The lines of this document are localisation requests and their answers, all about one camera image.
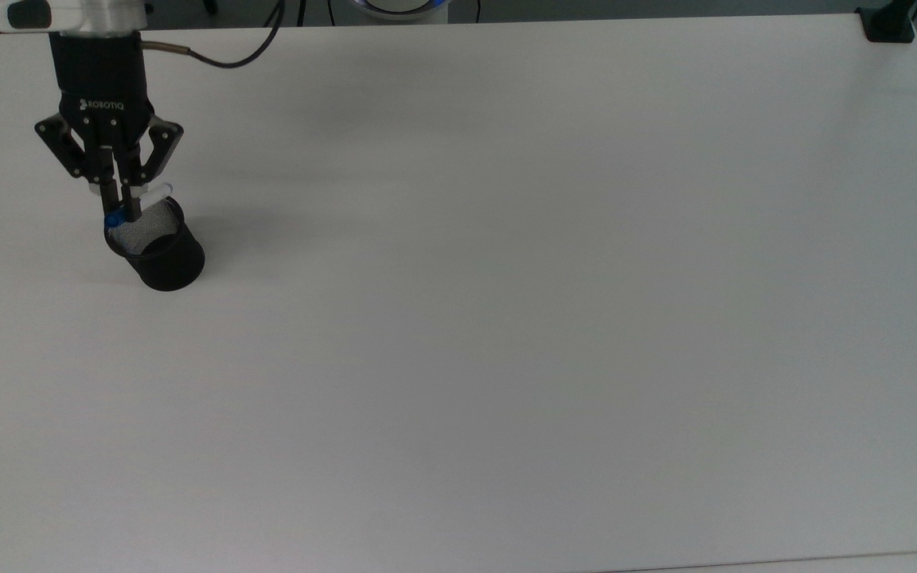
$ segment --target robotiq logo text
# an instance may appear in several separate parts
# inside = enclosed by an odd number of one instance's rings
[[[127,106],[123,102],[101,102],[95,100],[84,100],[80,101],[80,111],[84,109],[117,109],[119,111],[125,111]]]

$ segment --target white table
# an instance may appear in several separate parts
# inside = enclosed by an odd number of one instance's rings
[[[917,552],[917,42],[285,29],[148,73],[208,255],[174,294],[33,133],[46,37],[0,37],[1,572]]]

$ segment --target blue object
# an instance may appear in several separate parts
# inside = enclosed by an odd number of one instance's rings
[[[117,226],[124,224],[124,222],[127,222],[127,218],[123,216],[123,210],[121,208],[105,215],[105,228],[117,228]]]

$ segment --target metal mesh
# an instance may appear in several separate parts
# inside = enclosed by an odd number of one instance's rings
[[[161,201],[146,208],[136,221],[109,229],[108,236],[128,255],[142,255],[155,240],[175,235],[178,231],[178,217],[168,201]]]

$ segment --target black cup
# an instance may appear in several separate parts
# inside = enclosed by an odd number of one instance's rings
[[[204,248],[171,197],[150,206],[134,222],[106,228],[105,242],[154,290],[182,289],[204,269]]]

